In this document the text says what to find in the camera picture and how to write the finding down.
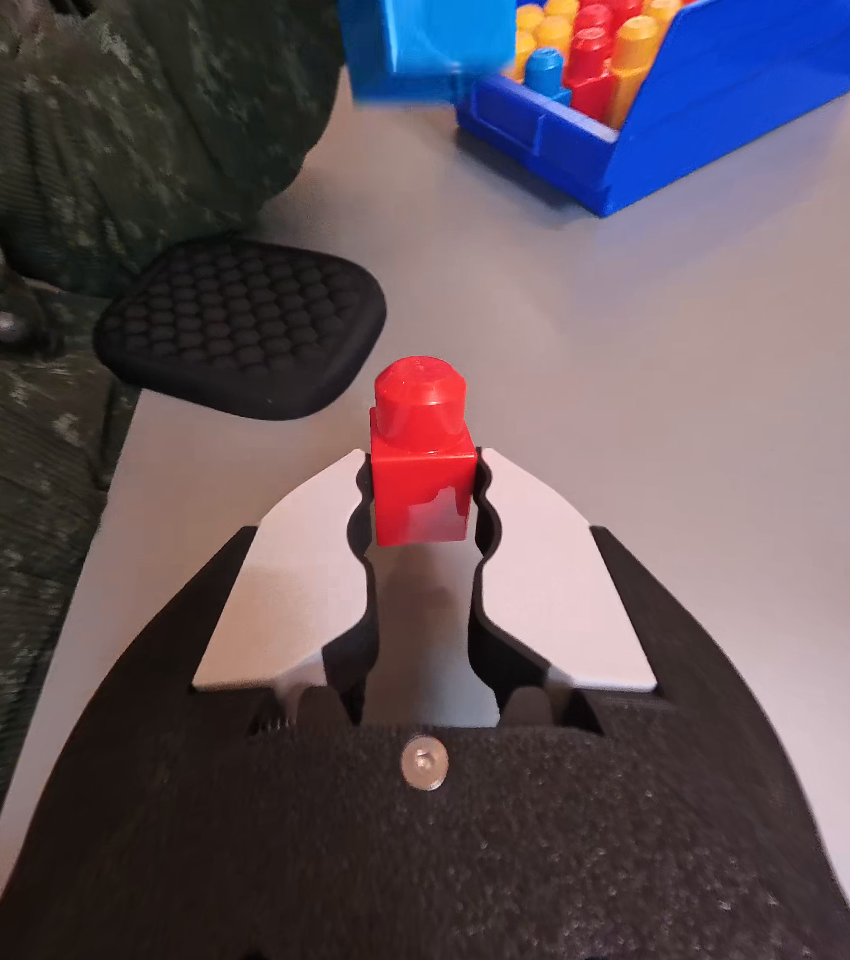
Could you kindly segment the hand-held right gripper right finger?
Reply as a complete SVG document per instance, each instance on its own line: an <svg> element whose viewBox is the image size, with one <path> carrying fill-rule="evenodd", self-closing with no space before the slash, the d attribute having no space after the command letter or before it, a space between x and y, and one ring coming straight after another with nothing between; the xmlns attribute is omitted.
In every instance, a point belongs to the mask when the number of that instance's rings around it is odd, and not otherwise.
<svg viewBox="0 0 850 960"><path fill-rule="evenodd" d="M470 660L496 692L546 685L651 692L657 681L586 518L480 450Z"/></svg>

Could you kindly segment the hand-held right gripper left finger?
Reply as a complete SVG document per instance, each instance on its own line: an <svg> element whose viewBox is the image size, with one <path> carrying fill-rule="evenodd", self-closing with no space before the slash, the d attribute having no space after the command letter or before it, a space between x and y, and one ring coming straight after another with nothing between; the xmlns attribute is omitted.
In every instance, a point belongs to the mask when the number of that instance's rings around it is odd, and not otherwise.
<svg viewBox="0 0 850 960"><path fill-rule="evenodd" d="M379 654L370 462L357 448L262 518L192 678L201 692L363 697Z"/></svg>

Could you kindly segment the red mega block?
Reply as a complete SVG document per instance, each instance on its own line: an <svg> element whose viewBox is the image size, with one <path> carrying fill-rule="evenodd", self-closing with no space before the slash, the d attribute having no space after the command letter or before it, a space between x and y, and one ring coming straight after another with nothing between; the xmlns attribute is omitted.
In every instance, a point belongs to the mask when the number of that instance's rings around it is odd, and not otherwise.
<svg viewBox="0 0 850 960"><path fill-rule="evenodd" d="M370 455L378 546L465 539L479 459L466 396L464 377L431 356L401 358L377 376Z"/></svg>

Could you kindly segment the blue plastic bin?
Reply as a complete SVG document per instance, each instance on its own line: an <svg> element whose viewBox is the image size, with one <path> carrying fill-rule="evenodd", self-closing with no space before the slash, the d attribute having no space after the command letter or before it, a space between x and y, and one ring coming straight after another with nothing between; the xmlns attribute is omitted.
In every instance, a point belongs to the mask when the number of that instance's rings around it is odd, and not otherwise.
<svg viewBox="0 0 850 960"><path fill-rule="evenodd" d="M356 100L451 104L462 129L602 217L850 91L850 1L685 6L617 131L505 66L389 73L382 4L337 2Z"/></svg>

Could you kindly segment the pile of mega blocks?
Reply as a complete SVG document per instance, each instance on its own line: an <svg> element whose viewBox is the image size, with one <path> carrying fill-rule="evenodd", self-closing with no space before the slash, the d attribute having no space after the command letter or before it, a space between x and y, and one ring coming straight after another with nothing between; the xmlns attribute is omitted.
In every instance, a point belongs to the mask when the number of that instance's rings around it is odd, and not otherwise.
<svg viewBox="0 0 850 960"><path fill-rule="evenodd" d="M548 1L516 6L503 76L620 130L684 1Z"/></svg>

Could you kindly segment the blue mega block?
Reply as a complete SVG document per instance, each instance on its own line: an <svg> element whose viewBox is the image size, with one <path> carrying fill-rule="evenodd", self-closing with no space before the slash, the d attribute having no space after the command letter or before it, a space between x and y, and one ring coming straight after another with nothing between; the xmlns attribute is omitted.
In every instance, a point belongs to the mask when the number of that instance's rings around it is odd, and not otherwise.
<svg viewBox="0 0 850 960"><path fill-rule="evenodd" d="M514 1L383 1L382 6L391 74L482 74L514 57Z"/></svg>

